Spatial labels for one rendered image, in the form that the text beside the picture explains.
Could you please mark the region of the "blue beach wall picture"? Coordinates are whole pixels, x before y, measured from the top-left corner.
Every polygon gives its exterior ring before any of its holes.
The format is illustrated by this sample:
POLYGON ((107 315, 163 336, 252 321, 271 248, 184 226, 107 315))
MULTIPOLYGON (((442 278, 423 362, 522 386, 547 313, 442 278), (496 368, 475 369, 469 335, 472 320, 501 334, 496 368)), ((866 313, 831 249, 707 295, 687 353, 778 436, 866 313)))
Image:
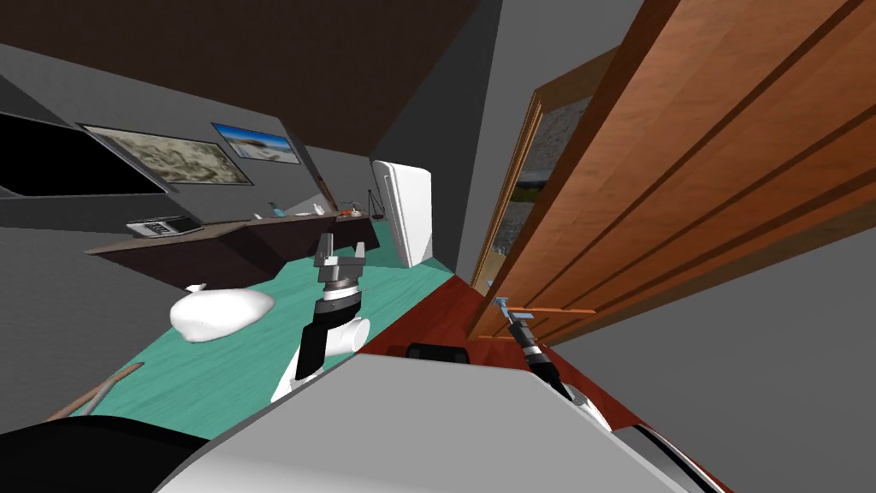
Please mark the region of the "blue beach wall picture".
POLYGON ((242 159, 301 164, 298 153, 282 136, 235 128, 213 122, 212 127, 242 159))

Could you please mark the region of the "black wall screen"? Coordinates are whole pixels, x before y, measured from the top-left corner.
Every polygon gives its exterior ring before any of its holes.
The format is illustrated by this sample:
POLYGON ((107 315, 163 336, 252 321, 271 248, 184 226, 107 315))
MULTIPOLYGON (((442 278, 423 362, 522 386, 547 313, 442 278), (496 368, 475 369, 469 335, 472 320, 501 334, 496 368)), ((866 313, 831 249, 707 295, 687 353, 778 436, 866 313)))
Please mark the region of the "black wall screen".
POLYGON ((88 134, 0 113, 0 187, 25 197, 162 194, 88 134))

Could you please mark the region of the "white rounded beanbag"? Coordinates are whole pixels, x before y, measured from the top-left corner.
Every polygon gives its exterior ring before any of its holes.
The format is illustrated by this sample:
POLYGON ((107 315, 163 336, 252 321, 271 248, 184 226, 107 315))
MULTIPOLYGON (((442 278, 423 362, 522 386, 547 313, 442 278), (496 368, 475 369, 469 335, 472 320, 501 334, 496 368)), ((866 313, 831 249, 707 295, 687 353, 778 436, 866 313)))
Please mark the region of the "white rounded beanbag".
POLYGON ((249 288, 208 289, 204 283, 186 287, 188 294, 169 311, 171 326, 191 343, 230 336, 275 308, 275 298, 249 288))

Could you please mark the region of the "wood framed landscape picture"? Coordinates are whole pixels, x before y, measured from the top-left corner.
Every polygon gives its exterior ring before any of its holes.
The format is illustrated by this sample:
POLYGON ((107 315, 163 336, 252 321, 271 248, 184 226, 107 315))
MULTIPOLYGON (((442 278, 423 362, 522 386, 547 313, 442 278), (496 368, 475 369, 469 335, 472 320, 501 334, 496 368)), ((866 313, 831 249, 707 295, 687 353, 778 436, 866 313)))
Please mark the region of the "wood framed landscape picture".
POLYGON ((498 275, 617 51, 603 52, 533 92, 472 274, 479 294, 498 275))

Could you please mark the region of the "dark brown counter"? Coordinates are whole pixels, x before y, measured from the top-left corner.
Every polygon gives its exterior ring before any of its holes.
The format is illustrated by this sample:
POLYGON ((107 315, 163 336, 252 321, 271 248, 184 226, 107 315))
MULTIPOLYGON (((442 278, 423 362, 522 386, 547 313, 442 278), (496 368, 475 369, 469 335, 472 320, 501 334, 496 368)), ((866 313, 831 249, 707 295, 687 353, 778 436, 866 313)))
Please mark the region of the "dark brown counter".
POLYGON ((287 263, 316 253, 331 233, 337 249, 380 246, 366 215, 286 217, 217 223, 185 235, 122 241, 90 250, 123 268, 184 289, 248 288, 275 279, 287 263))

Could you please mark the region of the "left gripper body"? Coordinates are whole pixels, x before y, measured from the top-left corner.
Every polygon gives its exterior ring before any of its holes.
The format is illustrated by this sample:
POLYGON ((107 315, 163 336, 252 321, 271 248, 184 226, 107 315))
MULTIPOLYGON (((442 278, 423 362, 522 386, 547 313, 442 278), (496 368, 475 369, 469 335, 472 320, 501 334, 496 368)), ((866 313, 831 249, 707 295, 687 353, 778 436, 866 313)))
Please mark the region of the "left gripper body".
POLYGON ((314 266, 318 268, 317 281, 326 285, 354 285, 364 273, 365 257, 338 257, 317 255, 314 266))

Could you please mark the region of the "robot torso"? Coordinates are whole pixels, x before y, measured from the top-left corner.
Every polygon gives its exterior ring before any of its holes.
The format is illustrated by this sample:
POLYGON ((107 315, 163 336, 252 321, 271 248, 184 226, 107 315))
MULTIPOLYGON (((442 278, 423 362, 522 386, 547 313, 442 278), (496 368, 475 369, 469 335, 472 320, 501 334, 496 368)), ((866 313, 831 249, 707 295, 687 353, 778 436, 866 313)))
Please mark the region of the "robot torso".
POLYGON ((155 493, 686 493, 535 375, 358 354, 155 493))

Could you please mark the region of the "brown wooden door leaf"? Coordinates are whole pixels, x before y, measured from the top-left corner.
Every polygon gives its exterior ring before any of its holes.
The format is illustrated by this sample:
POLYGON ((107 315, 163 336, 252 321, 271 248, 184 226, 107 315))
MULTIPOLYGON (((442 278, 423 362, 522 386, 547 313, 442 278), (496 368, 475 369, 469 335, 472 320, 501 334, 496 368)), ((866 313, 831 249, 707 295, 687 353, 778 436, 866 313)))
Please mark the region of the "brown wooden door leaf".
POLYGON ((876 226, 876 0, 679 0, 626 39, 494 298, 567 342, 876 226))

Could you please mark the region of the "white refrigerator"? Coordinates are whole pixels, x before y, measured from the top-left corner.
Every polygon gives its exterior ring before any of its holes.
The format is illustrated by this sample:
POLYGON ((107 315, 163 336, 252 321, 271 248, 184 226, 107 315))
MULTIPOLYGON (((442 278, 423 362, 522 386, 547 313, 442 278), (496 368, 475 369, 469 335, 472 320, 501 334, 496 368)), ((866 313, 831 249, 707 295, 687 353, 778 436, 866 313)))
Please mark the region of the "white refrigerator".
POLYGON ((372 169, 402 265, 411 268, 432 258, 431 174, 379 160, 372 169))

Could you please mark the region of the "grey beige wall picture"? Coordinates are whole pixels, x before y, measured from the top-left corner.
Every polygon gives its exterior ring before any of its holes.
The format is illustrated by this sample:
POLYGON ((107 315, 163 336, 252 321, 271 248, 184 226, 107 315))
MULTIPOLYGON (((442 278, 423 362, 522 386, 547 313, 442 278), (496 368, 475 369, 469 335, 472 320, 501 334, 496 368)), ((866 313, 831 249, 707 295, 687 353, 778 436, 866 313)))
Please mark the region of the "grey beige wall picture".
POLYGON ((90 125, 83 125, 82 129, 117 144, 171 184, 252 184, 215 143, 90 125))

